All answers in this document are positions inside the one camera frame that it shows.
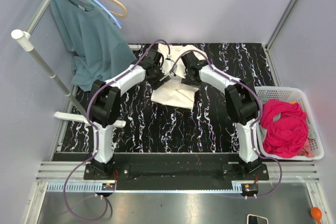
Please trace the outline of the white t shirt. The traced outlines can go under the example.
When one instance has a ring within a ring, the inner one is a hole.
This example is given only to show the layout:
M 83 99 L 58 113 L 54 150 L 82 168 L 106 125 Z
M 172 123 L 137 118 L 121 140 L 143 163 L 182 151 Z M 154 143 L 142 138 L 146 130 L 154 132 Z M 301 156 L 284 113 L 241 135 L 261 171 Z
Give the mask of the white t shirt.
M 172 55 L 174 64 L 184 66 L 183 61 L 178 57 L 185 51 L 191 50 L 194 56 L 202 61 L 206 53 L 196 48 L 193 45 L 186 46 L 167 46 L 165 44 L 158 44 L 158 52 L 161 53 L 164 58 L 167 54 Z M 159 87 L 157 90 L 152 91 L 151 101 L 160 103 L 162 105 L 174 106 L 191 110 L 194 106 L 195 93 L 199 88 L 187 86 L 181 83 L 182 79 L 173 78 L 170 76 L 170 80 Z

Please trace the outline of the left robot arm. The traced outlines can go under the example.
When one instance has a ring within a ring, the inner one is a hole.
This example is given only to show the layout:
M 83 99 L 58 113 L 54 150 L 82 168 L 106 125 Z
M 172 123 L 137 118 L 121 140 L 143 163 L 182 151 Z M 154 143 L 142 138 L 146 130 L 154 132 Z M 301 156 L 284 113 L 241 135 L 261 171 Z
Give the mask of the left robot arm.
M 94 151 L 89 159 L 99 178 L 113 175 L 112 129 L 120 114 L 121 96 L 142 81 L 156 90 L 170 80 L 163 73 L 164 56 L 150 49 L 140 61 L 134 61 L 124 72 L 107 81 L 97 80 L 89 94 L 88 122 L 93 128 Z

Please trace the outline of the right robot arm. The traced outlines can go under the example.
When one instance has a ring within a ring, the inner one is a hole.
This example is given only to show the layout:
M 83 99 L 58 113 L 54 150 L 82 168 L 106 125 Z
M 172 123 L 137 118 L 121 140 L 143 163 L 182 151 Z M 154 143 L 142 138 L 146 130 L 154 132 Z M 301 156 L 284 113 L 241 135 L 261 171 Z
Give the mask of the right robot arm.
M 188 50 L 181 55 L 185 66 L 182 83 L 198 86 L 205 82 L 224 94 L 227 115 L 236 125 L 239 140 L 239 161 L 233 166 L 233 172 L 244 180 L 250 180 L 262 165 L 256 149 L 256 124 L 260 120 L 262 106 L 254 84 L 226 74 L 207 59 L 199 60 L 195 53 L 195 50 Z

